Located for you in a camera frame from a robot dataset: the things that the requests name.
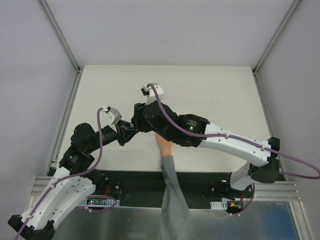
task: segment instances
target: gray shirt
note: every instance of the gray shirt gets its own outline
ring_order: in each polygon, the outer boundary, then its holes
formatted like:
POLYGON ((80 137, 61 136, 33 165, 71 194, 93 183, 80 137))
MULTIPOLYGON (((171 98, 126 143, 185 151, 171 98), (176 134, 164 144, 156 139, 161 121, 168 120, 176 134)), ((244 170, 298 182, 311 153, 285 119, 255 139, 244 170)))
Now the gray shirt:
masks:
POLYGON ((172 156, 162 159, 165 190, 158 240, 194 240, 194 224, 185 197, 179 186, 172 156))

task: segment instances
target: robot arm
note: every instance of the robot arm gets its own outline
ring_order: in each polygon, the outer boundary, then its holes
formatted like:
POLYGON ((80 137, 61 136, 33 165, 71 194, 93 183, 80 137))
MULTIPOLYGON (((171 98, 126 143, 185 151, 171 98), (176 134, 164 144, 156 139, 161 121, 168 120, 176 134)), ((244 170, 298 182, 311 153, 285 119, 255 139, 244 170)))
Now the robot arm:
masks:
MULTIPOLYGON (((156 83, 154 88, 161 100, 163 91, 156 83)), ((153 90, 145 85, 141 89, 147 96, 146 103, 134 105, 134 115, 131 122, 121 120, 120 112, 115 108, 107 108, 107 126, 102 129, 102 145, 113 141, 123 146, 138 132, 154 131, 167 141, 172 141, 183 147, 202 147, 223 151, 240 157, 248 162, 238 171, 230 173, 229 180, 221 186, 222 190, 232 189, 243 191, 254 182, 273 183, 279 174, 279 161, 274 153, 241 142, 228 135, 238 136, 249 141, 279 150, 280 141, 277 138, 256 140, 237 135, 210 123, 207 119, 193 114, 177 115, 167 105, 162 105, 167 115, 182 129, 193 134, 225 134, 225 137, 194 137, 181 132, 164 116, 153 90)), ((108 185, 106 176, 94 169, 86 175, 75 176, 54 183, 66 176, 83 173, 94 161, 91 153, 100 147, 99 133, 88 123, 79 124, 71 137, 71 146, 64 153, 50 183, 33 205, 21 215, 13 215, 8 221, 17 232, 21 231, 26 240, 52 239, 55 230, 62 220, 88 195, 99 194, 108 185)))
MULTIPOLYGON (((124 145, 135 134, 132 123, 122 121, 121 116, 116 115, 102 129, 102 145, 116 140, 124 145)), ((55 185, 59 179, 86 171, 94 161, 90 153, 99 147, 99 133, 88 123, 79 124, 71 137, 71 146, 64 153, 49 184, 29 209, 10 218, 9 225, 18 232, 25 224, 20 235, 26 240, 50 240, 59 224, 83 199, 93 193, 104 195, 108 181, 97 169, 82 176, 67 178, 55 185)))
MULTIPOLYGON (((156 83, 153 85, 161 99, 163 95, 161 87, 156 83)), ((147 96, 147 101, 145 104, 138 103, 134 106, 134 116, 131 120, 139 132, 155 131, 167 141, 172 141, 183 147, 215 149, 246 160, 247 163, 243 167, 230 173, 228 187, 232 189, 243 191, 247 186, 256 182, 271 184, 277 180, 280 162, 276 159, 276 154, 228 136, 240 137, 276 151, 280 149, 278 138, 251 139, 223 129, 200 116, 193 114, 177 115, 167 105, 162 104, 167 115, 182 129, 193 134, 224 135, 220 137, 190 136, 178 130, 168 121, 159 108, 154 90, 150 86, 144 85, 141 91, 147 96)))

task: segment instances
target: white wall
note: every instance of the white wall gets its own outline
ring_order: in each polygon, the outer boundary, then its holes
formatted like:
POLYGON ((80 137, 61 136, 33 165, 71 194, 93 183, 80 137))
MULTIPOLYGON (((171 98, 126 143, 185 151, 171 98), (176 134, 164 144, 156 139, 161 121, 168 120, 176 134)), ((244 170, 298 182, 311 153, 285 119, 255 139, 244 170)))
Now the white wall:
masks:
POLYGON ((0 239, 24 211, 49 151, 75 71, 36 0, 0 7, 0 239))
MULTIPOLYGON (((272 129, 282 151, 320 167, 320 1, 302 2, 258 73, 272 129)), ((316 175, 282 161, 285 170, 316 175)), ((295 179, 316 239, 320 239, 320 181, 295 179)))
POLYGON ((254 67, 293 0, 48 0, 81 66, 254 67))

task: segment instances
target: purple cable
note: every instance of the purple cable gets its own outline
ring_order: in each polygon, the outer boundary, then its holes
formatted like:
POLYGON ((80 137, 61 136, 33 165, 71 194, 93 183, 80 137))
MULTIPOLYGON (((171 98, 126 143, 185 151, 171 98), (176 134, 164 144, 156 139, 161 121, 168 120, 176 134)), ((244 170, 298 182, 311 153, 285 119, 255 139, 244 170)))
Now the purple cable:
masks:
MULTIPOLYGON (((198 134, 198 133, 193 133, 193 132, 189 132, 185 129, 183 129, 182 127, 180 127, 178 124, 176 124, 170 117, 169 115, 166 113, 166 110, 164 109, 164 107, 162 106, 162 103, 161 103, 161 100, 159 98, 159 95, 157 93, 157 90, 155 88, 155 86, 152 84, 152 83, 149 83, 147 85, 147 87, 150 87, 152 88, 153 92, 154 92, 154 95, 155 95, 155 98, 156 98, 156 101, 159 105, 159 108, 162 112, 162 114, 164 115, 164 117, 176 128, 178 129, 179 131, 183 132, 184 134, 187 134, 189 136, 192 136, 192 137, 197 137, 197 138, 211 138, 211 137, 227 137, 226 134, 222 134, 222 133, 212 133, 212 134, 198 134)), ((263 146, 258 144, 258 143, 255 143, 253 141, 250 141, 250 140, 247 140, 243 137, 239 137, 239 136, 235 136, 235 135, 229 135, 228 136, 229 138, 231 139, 236 139, 236 140, 239 140, 239 141, 242 141, 242 142, 245 142, 247 144, 250 144, 250 145, 253 145, 259 149, 261 149, 263 146)), ((279 152, 279 151, 276 151, 276 150, 273 150, 271 148, 264 148, 265 150, 271 152, 271 153, 274 153, 274 154, 278 154, 280 156, 283 156, 287 159, 290 159, 290 160, 293 160, 293 161, 296 161, 298 163, 301 163, 303 165, 306 165, 312 169, 314 169, 318 174, 319 176, 307 176, 307 175, 300 175, 300 174, 296 174, 296 173, 291 173, 291 172, 284 172, 284 171, 280 171, 279 174, 283 174, 283 175, 288 175, 288 176, 294 176, 294 177, 298 177, 298 178, 304 178, 304 179, 320 179, 320 169, 318 167, 316 167, 315 165, 309 163, 309 162, 306 162, 306 161, 303 161, 299 158, 296 158, 294 156, 290 156, 290 155, 287 155, 285 153, 282 153, 282 152, 279 152)))
MULTIPOLYGON (((99 132, 99 145, 100 145, 100 150, 99 150, 99 157, 97 158, 96 163, 89 168, 88 170, 84 171, 84 172, 80 172, 77 174, 73 174, 73 175, 69 175, 69 176, 64 176, 61 179, 59 179, 58 181, 56 181, 55 183, 53 183, 53 186, 56 186, 58 183, 62 182, 63 180, 66 179, 70 179, 73 177, 79 177, 79 176, 83 176, 85 174, 90 173, 92 170, 94 170, 96 168, 96 166, 99 164, 101 158, 102 158, 102 151, 103 151, 103 139, 102 139, 102 128, 101 128, 101 122, 100 122, 100 112, 103 110, 102 107, 100 107, 96 113, 96 118, 97 118, 97 123, 98 123, 98 132, 99 132)), ((34 206, 34 208, 32 209, 32 211, 30 212, 30 216, 32 216, 35 211, 37 210, 37 208, 40 206, 40 204, 42 203, 42 201, 46 198, 46 196, 48 195, 48 193, 52 190, 51 187, 49 187, 43 194, 43 196, 39 199, 39 201, 36 203, 36 205, 34 206)), ((27 223, 29 222, 30 218, 27 218, 24 223, 22 224, 20 230, 17 232, 14 240, 18 240, 20 234, 22 233, 23 229, 25 228, 25 226, 27 225, 27 223)))

